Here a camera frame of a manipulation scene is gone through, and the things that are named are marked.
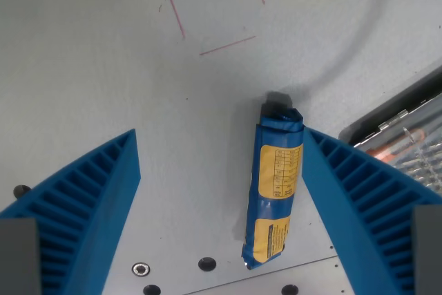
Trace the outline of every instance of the blue wrapped package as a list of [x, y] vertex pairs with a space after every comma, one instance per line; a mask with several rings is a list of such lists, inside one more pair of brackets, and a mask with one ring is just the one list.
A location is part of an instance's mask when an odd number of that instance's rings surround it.
[[262, 116], [256, 126], [242, 257], [254, 269], [284, 249], [302, 159], [304, 125], [294, 108]]

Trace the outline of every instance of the yellow label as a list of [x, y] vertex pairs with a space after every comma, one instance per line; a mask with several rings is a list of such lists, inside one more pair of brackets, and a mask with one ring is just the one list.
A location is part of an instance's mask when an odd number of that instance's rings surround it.
[[302, 145], [290, 149], [264, 145], [260, 156], [260, 195], [271, 199], [283, 199], [293, 195], [301, 158]]
[[253, 257], [258, 262], [265, 263], [282, 251], [285, 238], [289, 233], [289, 223], [290, 217], [277, 220], [256, 220]]

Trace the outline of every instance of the metal plate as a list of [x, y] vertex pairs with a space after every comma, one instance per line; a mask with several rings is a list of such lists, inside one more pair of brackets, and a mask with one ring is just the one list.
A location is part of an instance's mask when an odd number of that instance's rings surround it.
[[[168, 0], [0, 0], [0, 209], [16, 185], [137, 129], [142, 181], [105, 295], [153, 282], [183, 294], [334, 255], [300, 184], [282, 257], [242, 266], [266, 93], [337, 136], [441, 56], [442, 0], [174, 2], [185, 40]], [[197, 268], [204, 256], [213, 273]]]
[[195, 295], [277, 295], [281, 294], [281, 289], [286, 285], [298, 287], [299, 295], [354, 295], [338, 257], [265, 274], [259, 278], [248, 278]]

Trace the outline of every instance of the orange object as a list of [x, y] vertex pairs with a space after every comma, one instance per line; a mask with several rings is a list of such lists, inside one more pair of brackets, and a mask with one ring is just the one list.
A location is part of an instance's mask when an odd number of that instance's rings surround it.
[[425, 139], [425, 132], [422, 129], [414, 129], [410, 133], [414, 142], [409, 136], [404, 135], [391, 144], [382, 146], [378, 149], [369, 149], [366, 152], [383, 162], [391, 162], [404, 152], [410, 150], [415, 144], [420, 143]]

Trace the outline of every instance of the screw hole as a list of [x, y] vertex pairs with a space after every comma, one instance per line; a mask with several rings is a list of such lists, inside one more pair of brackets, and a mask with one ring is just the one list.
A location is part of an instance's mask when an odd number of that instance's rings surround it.
[[297, 295], [299, 293], [299, 289], [295, 285], [287, 285], [281, 289], [282, 295]]
[[14, 197], [16, 199], [22, 198], [28, 191], [30, 191], [30, 187], [20, 184], [14, 188]]
[[136, 263], [132, 266], [132, 272], [136, 276], [147, 276], [151, 268], [146, 263]]
[[143, 289], [144, 295], [160, 295], [161, 289], [155, 285], [148, 285]]
[[198, 262], [198, 267], [204, 272], [213, 271], [216, 267], [216, 260], [212, 257], [201, 258]]

